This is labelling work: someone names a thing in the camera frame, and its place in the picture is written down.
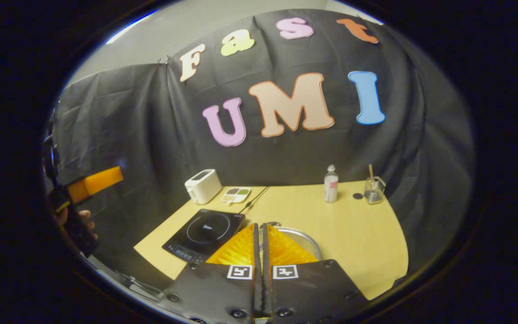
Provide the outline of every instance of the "screw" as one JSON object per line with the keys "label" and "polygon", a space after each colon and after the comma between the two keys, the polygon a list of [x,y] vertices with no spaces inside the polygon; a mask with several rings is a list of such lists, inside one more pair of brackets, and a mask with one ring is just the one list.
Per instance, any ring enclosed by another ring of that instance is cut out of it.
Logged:
{"label": "screw", "polygon": [[234,310],[231,312],[231,316],[233,316],[234,318],[243,318],[247,316],[247,313],[242,310]]}
{"label": "screw", "polygon": [[167,295],[167,299],[169,299],[170,302],[177,303],[179,301],[179,297],[175,295],[174,293],[170,293]]}
{"label": "screw", "polygon": [[279,316],[279,317],[288,317],[288,316],[291,316],[291,314],[293,314],[293,312],[286,308],[283,308],[282,310],[277,311],[277,316]]}

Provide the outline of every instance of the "wooden table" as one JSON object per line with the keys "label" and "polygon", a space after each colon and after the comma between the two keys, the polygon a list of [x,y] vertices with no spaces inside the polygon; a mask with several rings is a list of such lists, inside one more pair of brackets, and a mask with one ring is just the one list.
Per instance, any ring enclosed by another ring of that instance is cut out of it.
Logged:
{"label": "wooden table", "polygon": [[[393,286],[396,279],[407,274],[409,256],[403,231],[386,198],[369,205],[365,199],[354,199],[362,193],[364,181],[339,183],[337,201],[323,201],[323,185],[271,187],[250,211],[244,211],[251,223],[278,221],[313,238],[323,259],[335,259],[351,277],[367,299],[374,299]],[[263,187],[251,187],[242,203],[230,207],[221,201],[230,187],[222,189],[206,205],[193,201],[171,215],[135,246],[148,262],[176,279],[187,264],[165,251],[167,242],[199,209],[238,213]]]}

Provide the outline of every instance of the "black induction cooker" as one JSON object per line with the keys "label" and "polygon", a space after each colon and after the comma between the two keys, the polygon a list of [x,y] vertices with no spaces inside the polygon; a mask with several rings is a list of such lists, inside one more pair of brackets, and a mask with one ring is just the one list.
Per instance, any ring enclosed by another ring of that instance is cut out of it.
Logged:
{"label": "black induction cooker", "polygon": [[161,247],[185,261],[204,262],[232,238],[245,215],[200,209]]}

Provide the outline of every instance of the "finger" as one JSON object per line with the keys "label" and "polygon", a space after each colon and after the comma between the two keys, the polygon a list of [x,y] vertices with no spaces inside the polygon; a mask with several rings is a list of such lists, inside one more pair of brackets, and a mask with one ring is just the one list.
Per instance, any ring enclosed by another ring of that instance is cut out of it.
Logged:
{"label": "finger", "polygon": [[67,222],[67,208],[63,208],[56,216],[55,219],[59,225],[63,226]]}
{"label": "finger", "polygon": [[89,217],[91,217],[91,212],[90,211],[80,211],[79,215],[80,215],[81,219],[88,219]]}

